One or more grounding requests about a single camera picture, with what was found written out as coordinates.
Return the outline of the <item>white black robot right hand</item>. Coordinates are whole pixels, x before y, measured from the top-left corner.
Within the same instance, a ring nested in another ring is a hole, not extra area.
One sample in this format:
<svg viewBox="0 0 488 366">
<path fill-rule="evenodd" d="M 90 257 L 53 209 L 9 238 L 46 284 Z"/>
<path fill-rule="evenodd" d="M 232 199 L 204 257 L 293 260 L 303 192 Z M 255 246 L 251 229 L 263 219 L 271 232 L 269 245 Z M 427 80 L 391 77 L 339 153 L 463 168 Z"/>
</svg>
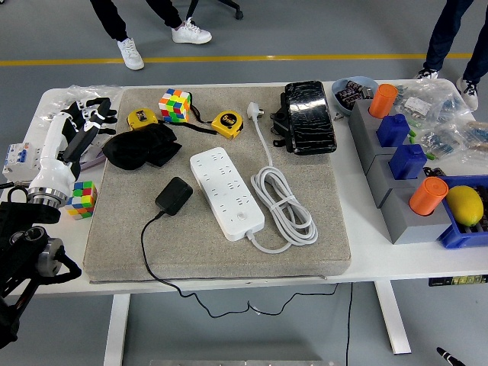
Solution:
<svg viewBox="0 0 488 366">
<path fill-rule="evenodd" d="M 458 360 L 456 357 L 454 357 L 451 353 L 445 351 L 441 347 L 436 348 L 437 353 L 442 356 L 443 359 L 445 359 L 451 366 L 466 366 L 465 363 L 462 361 Z"/>
</svg>

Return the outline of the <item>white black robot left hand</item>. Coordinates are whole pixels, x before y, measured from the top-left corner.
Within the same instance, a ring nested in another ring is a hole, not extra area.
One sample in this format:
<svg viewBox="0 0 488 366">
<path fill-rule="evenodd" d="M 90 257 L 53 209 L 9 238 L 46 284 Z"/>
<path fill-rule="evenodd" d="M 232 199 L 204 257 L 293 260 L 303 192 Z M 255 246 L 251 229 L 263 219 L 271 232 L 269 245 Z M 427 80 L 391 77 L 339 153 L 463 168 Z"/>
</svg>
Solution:
<svg viewBox="0 0 488 366">
<path fill-rule="evenodd" d="M 114 134 L 104 128 L 116 121 L 109 98 L 74 102 L 52 119 L 40 154 L 40 171 L 28 188 L 37 194 L 70 195 L 79 176 L 79 160 L 99 135 Z"/>
</svg>

